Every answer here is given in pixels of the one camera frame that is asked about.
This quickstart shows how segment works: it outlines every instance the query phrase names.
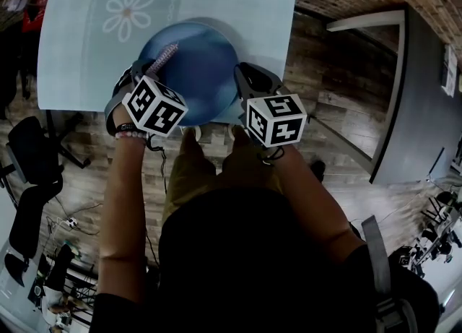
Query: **black chair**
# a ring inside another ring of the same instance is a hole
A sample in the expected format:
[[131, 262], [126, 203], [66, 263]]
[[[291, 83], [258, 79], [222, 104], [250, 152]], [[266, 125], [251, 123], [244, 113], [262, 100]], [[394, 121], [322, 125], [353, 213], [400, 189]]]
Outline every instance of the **black chair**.
[[22, 274], [29, 267], [29, 259], [32, 259], [37, 252], [43, 206], [62, 188], [63, 178], [60, 174], [57, 182], [33, 186], [22, 193], [12, 230], [9, 233], [9, 244], [23, 256], [24, 261], [14, 254], [7, 254], [4, 261], [8, 273], [23, 287]]
[[6, 150], [13, 163], [5, 168], [0, 163], [0, 187], [6, 187], [11, 196], [12, 192], [6, 175], [14, 171], [17, 171], [24, 183], [43, 185], [56, 182], [63, 171], [63, 167], [58, 163], [58, 153], [80, 168], [85, 168], [90, 164], [88, 159], [81, 163], [61, 146], [61, 140], [75, 128], [83, 116], [80, 113], [74, 115], [67, 121], [65, 130], [56, 136], [51, 114], [49, 111], [46, 113], [48, 138], [45, 137], [45, 131], [36, 117], [25, 118], [8, 134], [9, 143], [6, 144]]

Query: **wooden floor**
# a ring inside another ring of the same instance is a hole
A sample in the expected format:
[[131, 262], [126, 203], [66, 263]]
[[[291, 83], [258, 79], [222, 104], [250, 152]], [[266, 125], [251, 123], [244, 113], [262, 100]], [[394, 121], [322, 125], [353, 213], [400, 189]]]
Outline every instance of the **wooden floor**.
[[[385, 112], [390, 98], [396, 57], [376, 48], [366, 40], [348, 32], [327, 33], [318, 20], [298, 15], [294, 17], [289, 53], [287, 57], [285, 85], [299, 94], [308, 113], [340, 131], [355, 144], [372, 155], [378, 143]], [[47, 229], [48, 216], [60, 222], [66, 215], [75, 215], [79, 226], [89, 234], [95, 234], [100, 225], [100, 204], [103, 202], [108, 167], [113, 157], [113, 138], [104, 126], [101, 113], [83, 113], [84, 121], [70, 133], [64, 144], [77, 157], [89, 157], [91, 166], [84, 170], [63, 160], [65, 166], [64, 188], [43, 211], [40, 242], [53, 253], [53, 237]], [[7, 112], [13, 125], [27, 116], [37, 116], [43, 126], [45, 114], [38, 110], [35, 84], [29, 100], [23, 100], [20, 91]], [[70, 117], [72, 113], [63, 113]], [[0, 121], [0, 146], [7, 143], [12, 125]], [[163, 139], [167, 153], [167, 179], [178, 153], [181, 134], [178, 129], [168, 139]], [[200, 141], [205, 155], [217, 167], [230, 153], [232, 142], [226, 126], [209, 124], [203, 128]], [[299, 150], [307, 163], [322, 159], [327, 164], [325, 187], [346, 212], [352, 223], [360, 228], [361, 220], [374, 214], [380, 224], [388, 252], [411, 243], [421, 231], [424, 219], [420, 211], [430, 206], [428, 197], [439, 189], [432, 183], [408, 183], [390, 186], [369, 184], [369, 175], [351, 158], [336, 149], [326, 138], [309, 126]], [[9, 163], [6, 150], [1, 150], [1, 161]], [[146, 151], [143, 165], [144, 201], [149, 237], [157, 252], [161, 233], [162, 208], [165, 200], [164, 185], [160, 175], [160, 153]], [[20, 182], [17, 174], [9, 175], [17, 198], [28, 185]], [[82, 262], [88, 267], [97, 263], [98, 237], [75, 230], [68, 231], [65, 224], [57, 228], [56, 245], [69, 239], [82, 252]], [[146, 255], [153, 262], [149, 244]]]

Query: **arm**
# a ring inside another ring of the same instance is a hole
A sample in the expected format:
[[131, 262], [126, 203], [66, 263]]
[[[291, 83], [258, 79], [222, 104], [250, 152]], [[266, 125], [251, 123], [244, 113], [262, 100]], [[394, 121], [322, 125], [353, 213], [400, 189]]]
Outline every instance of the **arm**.
[[[131, 122], [125, 107], [113, 114], [116, 126]], [[98, 293], [141, 303], [144, 299], [145, 216], [141, 166], [145, 143], [138, 138], [115, 142], [100, 229]]]
[[339, 204], [294, 146], [284, 146], [284, 156], [274, 161], [274, 167], [299, 223], [331, 259], [343, 262], [365, 244], [353, 233]]

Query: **blue plate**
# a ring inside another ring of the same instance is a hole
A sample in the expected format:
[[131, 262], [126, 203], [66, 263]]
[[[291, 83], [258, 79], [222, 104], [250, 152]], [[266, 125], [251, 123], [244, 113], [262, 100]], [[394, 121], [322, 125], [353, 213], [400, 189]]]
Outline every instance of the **blue plate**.
[[140, 59], [155, 59], [165, 46], [178, 50], [157, 76], [179, 92], [189, 108], [181, 126], [203, 125], [226, 110], [237, 95], [234, 67], [238, 64], [230, 42], [210, 26], [181, 22], [159, 31], [144, 46]]

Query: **black and white cube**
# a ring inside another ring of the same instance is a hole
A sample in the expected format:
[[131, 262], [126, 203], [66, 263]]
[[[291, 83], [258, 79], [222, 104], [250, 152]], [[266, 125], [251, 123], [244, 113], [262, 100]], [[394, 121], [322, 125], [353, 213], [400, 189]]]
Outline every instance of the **black and white cube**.
[[188, 112], [184, 98], [165, 85], [143, 76], [122, 100], [138, 129], [168, 137]]
[[296, 94], [247, 101], [247, 128], [265, 147], [299, 142], [306, 118], [302, 101]]

